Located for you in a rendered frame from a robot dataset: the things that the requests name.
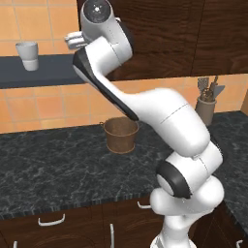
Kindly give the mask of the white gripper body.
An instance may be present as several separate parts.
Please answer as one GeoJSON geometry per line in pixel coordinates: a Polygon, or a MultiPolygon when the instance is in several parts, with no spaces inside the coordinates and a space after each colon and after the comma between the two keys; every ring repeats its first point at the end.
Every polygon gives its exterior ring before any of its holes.
{"type": "Polygon", "coordinates": [[[81,31],[69,33],[64,38],[69,49],[78,49],[87,45],[87,42],[84,40],[81,31]]]}

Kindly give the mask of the wide dark wood cabinet door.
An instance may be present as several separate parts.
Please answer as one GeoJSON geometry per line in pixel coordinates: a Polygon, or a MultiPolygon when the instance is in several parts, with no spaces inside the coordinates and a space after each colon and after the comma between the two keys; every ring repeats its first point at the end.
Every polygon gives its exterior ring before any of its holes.
{"type": "Polygon", "coordinates": [[[191,75],[204,0],[109,1],[133,36],[134,55],[108,79],[191,75]]]}

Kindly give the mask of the narrow dark wood cabinet door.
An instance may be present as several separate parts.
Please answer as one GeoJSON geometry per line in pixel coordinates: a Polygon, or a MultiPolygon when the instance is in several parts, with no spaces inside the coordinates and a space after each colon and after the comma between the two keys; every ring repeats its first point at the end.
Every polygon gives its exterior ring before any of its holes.
{"type": "Polygon", "coordinates": [[[205,0],[192,76],[248,74],[248,0],[205,0]]]}

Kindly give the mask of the dark wood base cabinet door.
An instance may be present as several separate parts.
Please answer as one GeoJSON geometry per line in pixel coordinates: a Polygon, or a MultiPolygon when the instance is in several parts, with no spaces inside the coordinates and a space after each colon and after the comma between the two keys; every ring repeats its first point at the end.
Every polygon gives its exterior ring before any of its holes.
{"type": "MultiPolygon", "coordinates": [[[[114,226],[114,248],[150,248],[153,239],[162,228],[161,218],[130,221],[117,221],[114,226]]],[[[105,247],[110,248],[109,224],[105,223],[105,247]]]]}
{"type": "Polygon", "coordinates": [[[95,240],[80,233],[4,233],[10,248],[105,248],[103,240],[95,240]]]}
{"type": "Polygon", "coordinates": [[[192,226],[189,235],[197,248],[236,248],[235,243],[241,239],[240,248],[248,248],[248,234],[224,201],[212,213],[201,217],[192,226]]]}

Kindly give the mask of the white cup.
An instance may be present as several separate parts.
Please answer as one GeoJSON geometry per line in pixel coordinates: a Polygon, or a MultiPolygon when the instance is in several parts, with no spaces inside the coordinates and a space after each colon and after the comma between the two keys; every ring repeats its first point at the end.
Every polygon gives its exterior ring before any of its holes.
{"type": "Polygon", "coordinates": [[[38,44],[36,42],[22,42],[15,45],[16,51],[22,61],[24,69],[32,72],[39,68],[38,44]]]}

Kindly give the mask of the grey slotted spatula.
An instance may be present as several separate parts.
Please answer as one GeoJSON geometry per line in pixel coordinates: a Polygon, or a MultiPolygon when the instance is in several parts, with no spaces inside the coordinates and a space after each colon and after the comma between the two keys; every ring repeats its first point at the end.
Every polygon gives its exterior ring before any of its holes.
{"type": "Polygon", "coordinates": [[[199,77],[198,78],[198,88],[200,92],[203,92],[205,88],[208,87],[209,84],[209,78],[208,77],[199,77]]]}

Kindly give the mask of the wooden spoon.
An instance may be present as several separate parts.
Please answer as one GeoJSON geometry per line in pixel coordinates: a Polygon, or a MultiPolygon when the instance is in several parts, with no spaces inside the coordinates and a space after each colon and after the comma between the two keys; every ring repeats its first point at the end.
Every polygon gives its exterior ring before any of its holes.
{"type": "Polygon", "coordinates": [[[218,80],[218,76],[215,76],[214,80],[210,84],[209,91],[212,95],[214,93],[215,87],[218,85],[217,80],[218,80]]]}

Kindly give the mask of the grey-brown utensil pot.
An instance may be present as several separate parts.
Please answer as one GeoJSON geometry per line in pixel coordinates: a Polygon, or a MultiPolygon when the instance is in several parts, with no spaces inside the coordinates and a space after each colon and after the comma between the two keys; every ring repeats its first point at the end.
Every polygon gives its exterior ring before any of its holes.
{"type": "Polygon", "coordinates": [[[206,126],[212,123],[216,103],[217,101],[205,102],[201,99],[197,99],[195,111],[206,126]]]}

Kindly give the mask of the grey flat spatula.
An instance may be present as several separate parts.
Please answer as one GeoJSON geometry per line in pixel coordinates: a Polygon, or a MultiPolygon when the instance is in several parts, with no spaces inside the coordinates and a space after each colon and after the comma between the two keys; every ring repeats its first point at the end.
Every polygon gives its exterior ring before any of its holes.
{"type": "Polygon", "coordinates": [[[214,90],[214,98],[216,98],[225,88],[225,85],[218,85],[214,90]]]}

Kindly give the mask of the dark wood drawer front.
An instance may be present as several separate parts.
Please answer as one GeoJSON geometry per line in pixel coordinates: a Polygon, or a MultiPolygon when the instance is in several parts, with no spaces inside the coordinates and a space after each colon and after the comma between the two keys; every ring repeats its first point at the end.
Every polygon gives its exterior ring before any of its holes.
{"type": "Polygon", "coordinates": [[[56,212],[16,217],[0,221],[0,232],[4,233],[80,233],[95,239],[103,238],[102,208],[99,205],[63,209],[56,212]],[[40,227],[42,222],[56,221],[66,214],[65,221],[56,226],[40,227]]]}
{"type": "Polygon", "coordinates": [[[149,205],[149,197],[104,203],[102,206],[103,220],[107,224],[114,224],[117,221],[133,223],[140,220],[160,218],[151,209],[139,208],[139,204],[149,205]]]}

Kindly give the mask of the dark grey wall shelf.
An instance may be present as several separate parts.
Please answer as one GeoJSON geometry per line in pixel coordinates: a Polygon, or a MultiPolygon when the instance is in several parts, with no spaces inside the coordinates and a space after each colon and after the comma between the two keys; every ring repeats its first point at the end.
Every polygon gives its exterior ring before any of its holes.
{"type": "Polygon", "coordinates": [[[28,72],[18,56],[0,57],[0,89],[81,84],[72,54],[40,55],[39,69],[28,72]]]}

